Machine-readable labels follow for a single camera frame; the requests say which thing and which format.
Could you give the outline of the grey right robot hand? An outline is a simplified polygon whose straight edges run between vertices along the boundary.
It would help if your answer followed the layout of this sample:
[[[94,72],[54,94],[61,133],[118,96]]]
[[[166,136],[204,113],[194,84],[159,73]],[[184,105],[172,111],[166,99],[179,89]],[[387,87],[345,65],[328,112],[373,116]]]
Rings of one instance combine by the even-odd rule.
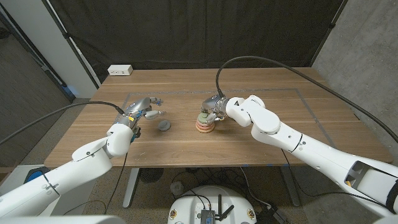
[[[204,123],[211,124],[222,121],[227,117],[226,105],[229,98],[215,95],[206,99],[201,105],[201,112],[206,114]]]

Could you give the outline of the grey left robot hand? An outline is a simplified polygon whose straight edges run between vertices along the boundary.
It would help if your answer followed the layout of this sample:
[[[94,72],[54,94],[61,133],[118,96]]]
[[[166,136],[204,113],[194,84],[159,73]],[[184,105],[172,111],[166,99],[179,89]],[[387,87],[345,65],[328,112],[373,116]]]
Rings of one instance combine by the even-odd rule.
[[[157,97],[145,97],[132,103],[121,115],[116,124],[124,124],[132,128],[141,118],[155,119],[166,114],[165,111],[153,110],[152,105],[160,106],[163,101]]]

